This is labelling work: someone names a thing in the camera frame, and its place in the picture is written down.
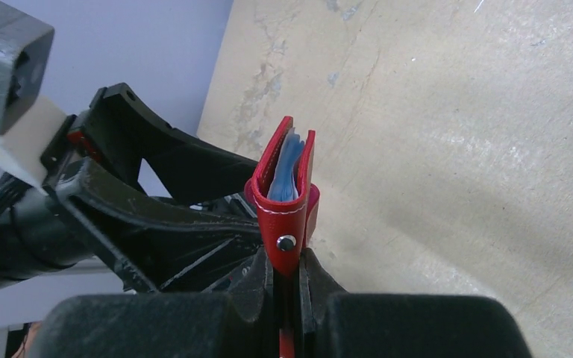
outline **red leather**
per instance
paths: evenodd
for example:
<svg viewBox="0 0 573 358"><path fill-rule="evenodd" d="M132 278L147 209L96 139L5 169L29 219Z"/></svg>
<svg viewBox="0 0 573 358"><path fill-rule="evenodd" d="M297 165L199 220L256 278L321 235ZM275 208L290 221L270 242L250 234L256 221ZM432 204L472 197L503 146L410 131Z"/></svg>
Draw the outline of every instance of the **red leather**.
<svg viewBox="0 0 573 358"><path fill-rule="evenodd" d="M284 117L245 186L245 196L257 208L260 234L267 257L275 271L286 277L291 277L297 269L301 250L306 247L315 230L319 203L319 189L310 182L313 173L315 131L308 131L304 150L297 164L295 187L300 196L288 202L272 201L266 197L273 181L282 143L292 127L293 117ZM295 237L296 246L293 250L281 251L277 247L278 237L283 235Z"/></svg>

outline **floor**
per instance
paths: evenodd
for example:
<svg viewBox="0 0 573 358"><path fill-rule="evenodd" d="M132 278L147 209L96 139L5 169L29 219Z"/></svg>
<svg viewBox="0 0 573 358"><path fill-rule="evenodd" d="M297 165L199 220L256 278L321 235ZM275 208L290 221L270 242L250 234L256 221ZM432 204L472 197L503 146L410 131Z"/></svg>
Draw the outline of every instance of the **floor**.
<svg viewBox="0 0 573 358"><path fill-rule="evenodd" d="M4 0L56 28L43 95L67 113L86 109L99 87L129 84L177 128L201 118L231 0ZM145 168L141 184L166 190ZM114 274L37 277L0 291L0 325L33 321L64 298L118 292Z"/></svg>
<svg viewBox="0 0 573 358"><path fill-rule="evenodd" d="M285 115L340 283L488 295L573 357L573 0L235 0L198 135L258 158Z"/></svg>

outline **red wallet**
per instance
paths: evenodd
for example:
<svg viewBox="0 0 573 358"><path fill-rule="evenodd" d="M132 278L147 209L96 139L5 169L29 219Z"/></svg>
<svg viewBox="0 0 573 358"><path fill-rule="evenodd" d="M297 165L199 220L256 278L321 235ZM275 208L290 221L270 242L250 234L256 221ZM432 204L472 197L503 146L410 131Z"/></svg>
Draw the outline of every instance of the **red wallet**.
<svg viewBox="0 0 573 358"><path fill-rule="evenodd" d="M274 269L291 277L298 268L302 248L307 246L317 221L319 189L311 184L315 131L308 131L304 150L295 164L295 187L299 196L293 201L273 201L266 196L273 181L280 149L293 117L284 117L263 152L254 175L245 185L245 196L256 206L260 234ZM278 241L295 239L293 247L285 250Z"/></svg>

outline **stained surface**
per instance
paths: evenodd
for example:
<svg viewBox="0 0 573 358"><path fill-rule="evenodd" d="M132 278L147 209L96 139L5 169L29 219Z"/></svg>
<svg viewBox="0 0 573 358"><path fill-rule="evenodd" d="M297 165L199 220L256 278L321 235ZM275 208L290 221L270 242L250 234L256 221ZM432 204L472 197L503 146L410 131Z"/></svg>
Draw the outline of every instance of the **stained surface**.
<svg viewBox="0 0 573 358"><path fill-rule="evenodd" d="M258 158L284 115L344 287L496 297L573 357L573 1L236 0L198 135Z"/></svg>

